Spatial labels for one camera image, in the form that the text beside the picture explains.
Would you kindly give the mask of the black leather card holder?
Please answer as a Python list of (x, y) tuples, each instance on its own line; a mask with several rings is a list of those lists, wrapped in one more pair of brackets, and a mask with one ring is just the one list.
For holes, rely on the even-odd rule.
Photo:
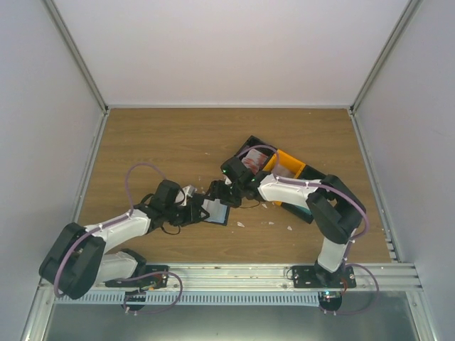
[(224, 205), (219, 199), (204, 199), (202, 208), (208, 213), (203, 222), (226, 226), (228, 224), (230, 207)]

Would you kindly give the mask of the red white cards stack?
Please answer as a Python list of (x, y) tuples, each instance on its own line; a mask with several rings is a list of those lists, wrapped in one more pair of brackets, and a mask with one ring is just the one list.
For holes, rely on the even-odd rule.
[(261, 167), (264, 165), (268, 156), (257, 149), (250, 149), (242, 158), (242, 163), (252, 171), (253, 174), (256, 174), (260, 171)]

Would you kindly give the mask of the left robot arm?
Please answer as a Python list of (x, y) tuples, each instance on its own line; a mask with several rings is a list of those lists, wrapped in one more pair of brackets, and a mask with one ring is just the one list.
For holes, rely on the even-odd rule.
[(135, 251), (110, 250), (142, 237), (168, 223), (185, 227), (202, 222), (210, 213), (205, 197), (192, 186), (182, 188), (170, 180), (160, 182), (132, 209), (105, 222), (81, 226), (67, 224), (42, 261), (38, 273), (53, 284), (57, 297), (81, 298), (94, 285), (119, 279), (131, 287), (146, 280), (146, 260)]

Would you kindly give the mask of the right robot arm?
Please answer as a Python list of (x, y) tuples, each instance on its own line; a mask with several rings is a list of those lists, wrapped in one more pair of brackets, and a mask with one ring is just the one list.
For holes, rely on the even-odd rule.
[(341, 281), (351, 244), (370, 228), (366, 208), (335, 175), (296, 179), (259, 169), (256, 173), (239, 158), (220, 167), (224, 178), (214, 180), (206, 195), (222, 204), (239, 207), (244, 199), (281, 202), (307, 209), (323, 235), (314, 264), (316, 282), (330, 288)]

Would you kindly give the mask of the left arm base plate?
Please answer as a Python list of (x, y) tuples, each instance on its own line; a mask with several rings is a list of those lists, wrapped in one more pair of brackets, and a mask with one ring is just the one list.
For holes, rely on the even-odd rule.
[(167, 272), (167, 265), (143, 265), (135, 270), (132, 278), (140, 277), (145, 274), (154, 273), (154, 275), (136, 279), (133, 281), (120, 281), (118, 279), (105, 282), (105, 286), (109, 288), (137, 288), (139, 290), (148, 290), (149, 288), (163, 288), (167, 284), (167, 275), (161, 272)]

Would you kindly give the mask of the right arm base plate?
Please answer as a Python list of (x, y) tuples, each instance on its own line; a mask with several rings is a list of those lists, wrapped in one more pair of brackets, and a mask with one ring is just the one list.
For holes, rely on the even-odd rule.
[(352, 266), (341, 266), (331, 273), (319, 265), (294, 265), (290, 276), (295, 288), (355, 288), (357, 286)]

